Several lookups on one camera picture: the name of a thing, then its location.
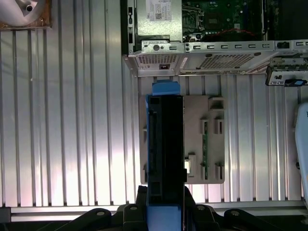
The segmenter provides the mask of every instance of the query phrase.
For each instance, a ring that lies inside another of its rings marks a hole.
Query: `ventilation grille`
[[[205,58],[205,60],[199,66],[200,69],[227,69],[227,68],[239,68],[243,64],[252,60],[254,56],[252,54],[224,54],[214,55],[212,57]]]
[[[145,54],[138,58],[141,64],[170,64],[176,62],[177,56],[174,54]]]

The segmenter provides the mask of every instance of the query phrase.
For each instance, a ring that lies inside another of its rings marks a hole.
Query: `sticker label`
[[[187,57],[183,59],[183,62],[181,64],[181,66],[180,66],[180,69],[183,69],[183,67],[185,66],[187,60],[188,60]]]
[[[171,0],[146,0],[146,10],[151,22],[171,21]]]

